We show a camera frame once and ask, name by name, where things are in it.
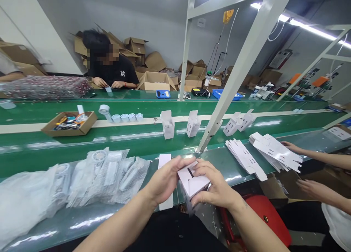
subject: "workbench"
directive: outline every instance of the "workbench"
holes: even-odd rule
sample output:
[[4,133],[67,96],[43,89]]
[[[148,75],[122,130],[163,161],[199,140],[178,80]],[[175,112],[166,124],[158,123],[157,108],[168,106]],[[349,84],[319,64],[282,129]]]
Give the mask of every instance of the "workbench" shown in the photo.
[[[338,141],[326,136],[322,127],[342,114],[325,109],[325,101],[262,101],[249,100],[232,102],[226,114],[241,111],[246,113],[254,108],[257,119],[252,127],[244,132],[236,132],[227,137],[222,128],[212,137],[208,150],[195,153],[209,116],[217,99],[190,99],[184,102],[157,100],[147,91],[127,90],[105,97],[97,93],[88,99],[58,102],[16,101],[17,107],[11,110],[0,109],[0,178],[29,171],[46,170],[57,163],[74,162],[86,158],[89,151],[110,147],[110,150],[130,149],[128,156],[140,156],[152,160],[143,186],[150,180],[158,167],[158,155],[172,153],[172,156],[196,157],[209,160],[223,174],[230,186],[254,179],[236,161],[225,147],[225,140],[236,138],[246,143],[247,149],[257,160],[266,174],[274,168],[247,142],[249,135],[259,132],[271,134],[278,140],[287,140],[310,150],[333,152],[351,145],[351,141]],[[188,116],[189,111],[198,110],[204,119],[198,134],[188,138],[185,134],[185,121],[175,123],[174,138],[165,140],[162,124],[141,124],[121,127],[108,124],[98,113],[99,106],[110,106],[111,114],[142,113],[144,118],[158,117],[162,110],[172,110],[173,117]],[[85,111],[95,111],[98,121],[86,136],[48,137],[40,129],[57,113],[76,111],[83,105]],[[302,114],[291,111],[305,110]],[[225,126],[229,117],[223,120]],[[174,192],[174,204],[183,202],[179,188]],[[101,222],[121,208],[120,204],[106,205],[95,203],[83,208],[61,209],[50,219],[36,225],[27,235],[9,244],[5,251],[39,251],[91,233]]]

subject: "red chair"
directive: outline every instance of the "red chair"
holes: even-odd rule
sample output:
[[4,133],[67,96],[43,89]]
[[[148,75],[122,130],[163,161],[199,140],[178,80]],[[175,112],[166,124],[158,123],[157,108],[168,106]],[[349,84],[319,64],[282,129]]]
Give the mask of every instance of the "red chair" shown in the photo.
[[[246,195],[243,196],[246,203],[254,210],[258,216],[266,222],[266,224],[273,230],[273,232],[279,237],[283,244],[288,247],[292,240],[288,229],[286,228],[283,220],[280,218],[277,210],[275,210],[272,203],[264,195]],[[228,219],[227,210],[219,207],[219,211],[223,220],[224,230],[227,237],[227,243],[237,242],[241,247],[246,250],[246,246],[241,237],[234,236]]]

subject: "orange machine part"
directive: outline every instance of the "orange machine part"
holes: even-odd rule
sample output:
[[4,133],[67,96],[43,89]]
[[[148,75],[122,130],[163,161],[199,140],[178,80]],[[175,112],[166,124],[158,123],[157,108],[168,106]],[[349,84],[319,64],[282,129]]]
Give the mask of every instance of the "orange machine part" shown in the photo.
[[314,81],[312,83],[312,85],[316,86],[316,87],[320,87],[321,85],[323,85],[325,82],[327,82],[329,80],[329,78],[325,77],[325,76],[321,76],[320,78],[318,78],[316,81]]
[[293,76],[293,78],[290,79],[289,84],[293,84],[295,82],[295,80],[299,78],[299,76],[301,76],[301,74],[295,74]]

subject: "white wall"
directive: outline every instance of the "white wall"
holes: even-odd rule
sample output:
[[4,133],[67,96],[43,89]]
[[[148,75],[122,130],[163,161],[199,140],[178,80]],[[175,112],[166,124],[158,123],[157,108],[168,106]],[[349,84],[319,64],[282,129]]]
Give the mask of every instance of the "white wall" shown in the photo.
[[26,45],[40,62],[50,60],[48,72],[82,73],[37,0],[0,0],[0,6],[4,41]]
[[[159,51],[168,67],[178,69],[181,64],[188,0],[38,1],[71,54],[73,44],[68,32],[96,28],[96,22],[105,30],[114,33],[120,40],[130,36],[148,40],[147,53]],[[206,1],[208,0],[196,0],[195,6]],[[250,3],[239,5],[240,10],[233,27],[228,55],[221,70],[235,63],[257,14],[257,10],[249,6]],[[303,8],[303,6],[293,8],[292,11],[301,11]],[[193,62],[203,59],[208,63],[214,44],[222,30],[223,11],[207,14],[204,18],[206,18],[205,28],[197,27],[196,21],[192,25],[189,59]],[[225,51],[230,26],[231,23],[224,29],[215,64],[220,52]],[[287,31],[284,29],[275,42],[265,44],[250,74],[258,74],[261,71],[267,58],[280,44]]]
[[[333,24],[351,24],[350,0],[333,0],[316,4],[308,14],[311,24],[333,25]],[[330,31],[331,34],[337,36],[339,31]],[[348,42],[351,42],[351,33],[348,34]],[[292,49],[293,55],[288,59],[286,64],[281,68],[283,73],[278,84],[288,82],[296,73],[302,73],[321,52],[331,43],[330,40],[319,37],[315,34],[307,32],[303,29],[297,29],[296,32],[286,42],[284,49]],[[336,45],[328,54],[336,54],[340,45]],[[341,56],[351,56],[351,50],[344,48]],[[320,71],[316,74],[312,81],[323,76],[330,71],[331,60],[322,59],[317,68]],[[339,65],[340,61],[335,61],[334,67]],[[351,82],[351,64],[344,62],[341,69],[338,70],[339,76],[332,81],[332,90],[323,93],[324,99],[327,100],[330,95]],[[332,102],[345,104],[351,101],[351,87],[345,89],[332,99]]]

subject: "worker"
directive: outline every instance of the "worker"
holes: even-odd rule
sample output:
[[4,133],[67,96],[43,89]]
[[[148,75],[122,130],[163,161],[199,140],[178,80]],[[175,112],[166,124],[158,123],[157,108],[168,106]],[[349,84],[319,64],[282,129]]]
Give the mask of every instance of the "worker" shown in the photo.
[[[149,221],[157,206],[175,190],[177,172],[194,161],[195,157],[182,159],[178,156],[158,169],[127,205],[103,222],[74,252],[228,251],[196,216],[190,218],[180,212],[174,215],[174,210],[169,209],[159,212],[161,215],[156,220]],[[205,175],[211,186],[192,198],[193,206],[210,203],[227,208],[249,251],[289,251],[210,162],[199,159],[194,170],[194,176]]]
[[0,81],[9,82],[25,77],[18,67],[0,52]]
[[[309,158],[351,170],[351,156],[305,150],[290,142],[282,142],[289,150]],[[351,199],[329,187],[310,180],[299,180],[297,185],[316,201],[289,203],[278,213],[290,230],[324,234],[321,247],[313,251],[351,252]],[[305,251],[296,246],[296,251]]]
[[88,49],[88,75],[99,87],[135,89],[139,84],[133,64],[119,55],[117,45],[95,30],[83,32],[83,43]]

